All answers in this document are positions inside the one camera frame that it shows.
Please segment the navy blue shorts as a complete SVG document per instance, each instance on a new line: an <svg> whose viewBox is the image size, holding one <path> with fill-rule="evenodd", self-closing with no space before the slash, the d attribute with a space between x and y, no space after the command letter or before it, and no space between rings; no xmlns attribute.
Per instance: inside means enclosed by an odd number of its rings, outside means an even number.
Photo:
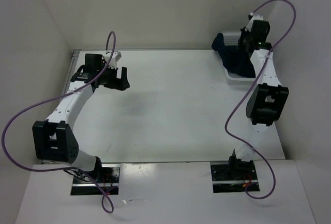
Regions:
<svg viewBox="0 0 331 224"><path fill-rule="evenodd" d="M215 37L212 49L219 54L228 72L244 78L255 78L255 70L246 51L239 50L237 46L226 46L222 33Z"/></svg>

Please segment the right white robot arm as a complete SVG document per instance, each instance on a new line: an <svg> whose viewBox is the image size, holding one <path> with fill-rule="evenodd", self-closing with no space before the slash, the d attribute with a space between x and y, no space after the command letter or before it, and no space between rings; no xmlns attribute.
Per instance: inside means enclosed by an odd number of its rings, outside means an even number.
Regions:
<svg viewBox="0 0 331 224"><path fill-rule="evenodd" d="M283 87L277 77L272 45L266 42L269 30L269 22L250 20L248 26L241 30L238 42L239 49L249 55L257 81L253 83L253 92L246 105L246 117L251 123L251 134L247 138L250 144L234 150L229 157L227 173L232 179L252 172L254 149L260 145L269 126L279 120L289 95L289 89Z"/></svg>

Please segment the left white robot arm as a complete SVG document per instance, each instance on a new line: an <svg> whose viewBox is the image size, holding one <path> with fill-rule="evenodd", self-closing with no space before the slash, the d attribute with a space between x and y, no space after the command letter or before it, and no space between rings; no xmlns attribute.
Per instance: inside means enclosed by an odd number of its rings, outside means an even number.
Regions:
<svg viewBox="0 0 331 224"><path fill-rule="evenodd" d="M34 145L39 160L59 162L85 171L85 177L93 183L102 179L105 170L100 158L80 150L73 127L85 103L98 87L119 91L130 87L126 67L122 67L121 77L117 77L117 62L121 56L118 51L85 55L85 63L70 79L67 96L44 121L33 124Z"/></svg>

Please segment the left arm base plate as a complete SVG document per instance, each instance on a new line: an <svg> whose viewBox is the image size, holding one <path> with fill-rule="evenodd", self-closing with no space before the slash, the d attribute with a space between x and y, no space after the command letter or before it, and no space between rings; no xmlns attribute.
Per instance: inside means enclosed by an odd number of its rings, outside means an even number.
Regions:
<svg viewBox="0 0 331 224"><path fill-rule="evenodd" d="M108 195L118 195L121 165L103 163L102 168L103 175L96 179L96 182ZM77 170L67 170L66 173L73 176L70 193L72 196L102 195L96 185L86 175Z"/></svg>

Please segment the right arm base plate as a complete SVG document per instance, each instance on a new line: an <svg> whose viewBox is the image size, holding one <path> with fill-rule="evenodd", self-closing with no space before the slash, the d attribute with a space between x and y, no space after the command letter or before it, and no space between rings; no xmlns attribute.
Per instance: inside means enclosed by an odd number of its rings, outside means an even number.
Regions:
<svg viewBox="0 0 331 224"><path fill-rule="evenodd" d="M227 163L211 163L213 193L235 193L260 191L255 167L250 172L231 172Z"/></svg>

